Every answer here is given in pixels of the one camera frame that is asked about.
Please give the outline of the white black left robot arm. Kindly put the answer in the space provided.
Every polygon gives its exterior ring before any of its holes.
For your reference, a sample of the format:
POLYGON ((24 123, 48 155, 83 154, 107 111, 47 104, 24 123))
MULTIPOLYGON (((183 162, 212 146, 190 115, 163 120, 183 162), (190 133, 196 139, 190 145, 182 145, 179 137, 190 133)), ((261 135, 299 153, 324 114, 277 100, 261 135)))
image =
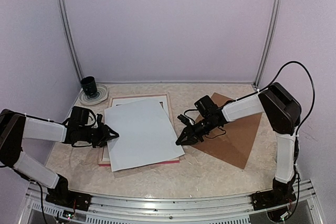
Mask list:
POLYGON ((4 109, 1 112, 1 164, 21 178, 46 187, 43 200, 73 211, 88 211, 92 196, 70 190, 68 179, 26 151, 23 142, 101 148, 118 137, 119 133, 103 123, 102 114, 94 114, 81 106, 73 106, 70 116, 62 123, 4 109))

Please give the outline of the landscape photo print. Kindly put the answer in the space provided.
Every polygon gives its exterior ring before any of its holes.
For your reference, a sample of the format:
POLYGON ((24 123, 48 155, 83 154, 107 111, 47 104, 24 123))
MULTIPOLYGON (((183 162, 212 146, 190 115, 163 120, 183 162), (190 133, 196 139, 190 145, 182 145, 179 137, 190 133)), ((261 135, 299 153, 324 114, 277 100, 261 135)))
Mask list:
POLYGON ((176 133, 159 101, 144 99, 112 106, 104 111, 104 122, 119 133, 108 142, 113 172, 157 164, 185 154, 175 144, 176 133))

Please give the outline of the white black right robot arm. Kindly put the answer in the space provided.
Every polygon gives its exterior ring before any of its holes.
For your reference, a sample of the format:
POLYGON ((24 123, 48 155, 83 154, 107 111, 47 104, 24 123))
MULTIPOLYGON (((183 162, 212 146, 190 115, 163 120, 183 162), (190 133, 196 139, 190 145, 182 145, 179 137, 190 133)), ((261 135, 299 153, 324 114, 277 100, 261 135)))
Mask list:
POLYGON ((294 183, 299 179, 298 131, 302 108, 299 102, 278 82, 244 97, 217 105, 205 95, 195 102, 195 110, 202 119, 193 123, 186 115, 177 118, 185 125, 176 145, 194 145, 204 141, 206 135, 240 119, 264 114, 271 127, 277 146, 276 170, 272 188, 251 195, 254 210, 262 210, 297 201, 294 183))

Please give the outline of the brown cardboard backing board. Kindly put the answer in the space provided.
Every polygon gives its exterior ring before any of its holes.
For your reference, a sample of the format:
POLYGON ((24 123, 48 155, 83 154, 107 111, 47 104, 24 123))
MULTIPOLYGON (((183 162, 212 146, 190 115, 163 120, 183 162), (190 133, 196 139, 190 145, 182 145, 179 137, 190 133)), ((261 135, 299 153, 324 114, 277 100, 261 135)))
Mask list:
POLYGON ((193 147, 244 169, 257 135, 261 116, 262 114, 258 113, 224 125, 226 134, 216 128, 208 136, 203 137, 203 142, 198 142, 193 147))

